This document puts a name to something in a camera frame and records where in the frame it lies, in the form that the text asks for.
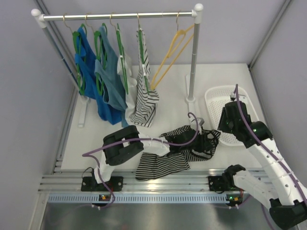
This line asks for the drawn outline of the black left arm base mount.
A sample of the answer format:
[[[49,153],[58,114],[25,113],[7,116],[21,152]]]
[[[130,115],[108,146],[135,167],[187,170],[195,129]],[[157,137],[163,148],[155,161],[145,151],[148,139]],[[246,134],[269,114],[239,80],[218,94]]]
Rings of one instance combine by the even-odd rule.
[[[105,182],[108,188],[112,192],[120,192],[123,187],[123,177],[122,176],[111,176],[108,182]],[[82,173],[82,192],[108,192],[108,189],[103,183],[98,183],[94,177],[94,168],[88,167]]]

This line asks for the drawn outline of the black white striped tank top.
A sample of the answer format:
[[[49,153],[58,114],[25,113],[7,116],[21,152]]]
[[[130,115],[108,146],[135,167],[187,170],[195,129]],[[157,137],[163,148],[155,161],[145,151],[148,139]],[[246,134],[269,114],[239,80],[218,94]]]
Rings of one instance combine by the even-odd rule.
[[[208,161],[216,151],[221,132],[218,130],[202,129],[195,139],[193,149],[187,146],[172,147],[164,156],[143,153],[136,170],[137,181],[149,181],[165,177],[170,174],[190,169],[190,162]]]

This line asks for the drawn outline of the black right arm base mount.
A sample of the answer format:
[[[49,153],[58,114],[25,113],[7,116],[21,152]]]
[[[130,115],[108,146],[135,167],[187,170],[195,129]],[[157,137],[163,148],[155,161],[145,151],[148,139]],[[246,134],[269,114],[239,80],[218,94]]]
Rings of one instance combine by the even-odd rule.
[[[240,191],[240,188],[234,185],[233,179],[227,176],[208,176],[209,190],[216,193]]]

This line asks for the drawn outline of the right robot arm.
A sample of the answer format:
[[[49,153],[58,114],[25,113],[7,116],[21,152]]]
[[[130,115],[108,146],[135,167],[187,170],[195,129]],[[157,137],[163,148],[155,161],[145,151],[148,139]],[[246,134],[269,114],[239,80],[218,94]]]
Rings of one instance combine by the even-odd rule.
[[[282,157],[268,127],[261,121],[251,121],[243,102],[232,101],[222,108],[218,130],[242,142],[272,182],[272,187],[267,186],[237,164],[224,170],[225,187],[248,192],[268,209],[272,220],[283,230],[304,222],[307,219],[307,188]]]

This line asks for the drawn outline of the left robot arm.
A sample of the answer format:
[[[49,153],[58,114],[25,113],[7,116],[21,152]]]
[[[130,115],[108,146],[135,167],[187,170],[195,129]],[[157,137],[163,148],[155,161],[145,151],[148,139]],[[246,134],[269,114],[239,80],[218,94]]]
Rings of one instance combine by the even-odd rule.
[[[115,167],[141,154],[136,170],[137,181],[149,181],[170,174],[187,171],[190,162],[210,160],[216,151],[221,133],[217,130],[200,129],[195,132],[184,125],[159,136],[160,141],[150,140],[128,126],[104,138],[104,149],[100,164],[94,169],[92,185],[104,190]]]

